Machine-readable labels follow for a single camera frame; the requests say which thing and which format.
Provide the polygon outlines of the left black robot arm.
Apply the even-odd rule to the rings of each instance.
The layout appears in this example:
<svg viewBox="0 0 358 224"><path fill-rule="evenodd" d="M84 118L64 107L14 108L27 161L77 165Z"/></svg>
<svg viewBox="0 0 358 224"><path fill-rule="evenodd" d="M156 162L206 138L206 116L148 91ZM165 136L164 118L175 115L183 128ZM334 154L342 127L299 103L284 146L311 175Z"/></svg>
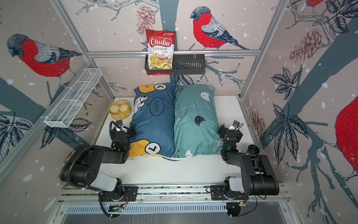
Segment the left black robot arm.
<svg viewBox="0 0 358 224"><path fill-rule="evenodd" d="M60 172L60 180L70 186L97 192L119 191L121 180L100 171L102 164L124 164L130 154L130 140L136 134L135 127L123 125L122 120L110 122L110 147L92 145L78 147Z"/></svg>

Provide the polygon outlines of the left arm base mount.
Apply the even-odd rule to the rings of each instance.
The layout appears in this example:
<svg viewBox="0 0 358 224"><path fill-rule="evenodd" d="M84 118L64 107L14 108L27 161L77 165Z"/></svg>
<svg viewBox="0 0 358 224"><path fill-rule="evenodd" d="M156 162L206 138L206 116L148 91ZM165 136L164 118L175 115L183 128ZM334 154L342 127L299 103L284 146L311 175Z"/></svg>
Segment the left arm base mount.
<svg viewBox="0 0 358 224"><path fill-rule="evenodd" d="M114 191L101 191L99 193L99 198L101 202L135 202L137 193L137 186L124 186L121 188L116 188Z"/></svg>

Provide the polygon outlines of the teal cat pillow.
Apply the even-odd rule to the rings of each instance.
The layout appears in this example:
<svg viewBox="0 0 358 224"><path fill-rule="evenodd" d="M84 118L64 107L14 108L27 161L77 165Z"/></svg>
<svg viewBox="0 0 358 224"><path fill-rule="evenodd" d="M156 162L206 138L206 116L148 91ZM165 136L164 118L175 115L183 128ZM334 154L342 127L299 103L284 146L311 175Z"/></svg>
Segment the teal cat pillow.
<svg viewBox="0 0 358 224"><path fill-rule="evenodd" d="M181 85L174 101L173 159L197 155L218 155L223 147L214 101L215 88L210 85Z"/></svg>

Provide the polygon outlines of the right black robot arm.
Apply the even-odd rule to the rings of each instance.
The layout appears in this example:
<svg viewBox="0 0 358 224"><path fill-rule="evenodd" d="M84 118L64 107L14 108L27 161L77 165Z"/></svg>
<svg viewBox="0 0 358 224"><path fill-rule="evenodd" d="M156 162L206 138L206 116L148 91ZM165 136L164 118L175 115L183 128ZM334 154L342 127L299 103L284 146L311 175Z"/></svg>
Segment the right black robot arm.
<svg viewBox="0 0 358 224"><path fill-rule="evenodd" d="M224 195L228 198L247 196L277 196L279 183L266 155L261 155L258 146L251 144L245 153L236 145L243 137L242 123L234 121L226 128L221 125L218 134L223 139L221 156L226 164L240 168L240 177L226 177L223 183Z"/></svg>

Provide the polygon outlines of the blue cartoon pillow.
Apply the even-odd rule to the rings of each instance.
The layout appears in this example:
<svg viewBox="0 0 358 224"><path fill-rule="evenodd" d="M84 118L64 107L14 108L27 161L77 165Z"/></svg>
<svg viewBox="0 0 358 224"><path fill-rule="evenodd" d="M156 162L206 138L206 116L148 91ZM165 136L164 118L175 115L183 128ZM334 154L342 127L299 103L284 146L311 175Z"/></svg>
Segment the blue cartoon pillow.
<svg viewBox="0 0 358 224"><path fill-rule="evenodd" d="M136 94L131 124L136 134L130 140L129 158L170 158L174 146L174 83L141 85Z"/></svg>

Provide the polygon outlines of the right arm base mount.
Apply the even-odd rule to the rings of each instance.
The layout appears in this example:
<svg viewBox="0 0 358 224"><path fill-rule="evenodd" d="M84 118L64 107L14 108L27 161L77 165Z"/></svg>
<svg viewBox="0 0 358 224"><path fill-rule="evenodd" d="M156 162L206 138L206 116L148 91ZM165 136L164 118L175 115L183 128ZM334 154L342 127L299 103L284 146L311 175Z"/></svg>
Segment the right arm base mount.
<svg viewBox="0 0 358 224"><path fill-rule="evenodd" d="M213 201L247 201L248 196L244 192L230 191L223 185L210 185L206 188L207 193L210 194L211 200Z"/></svg>

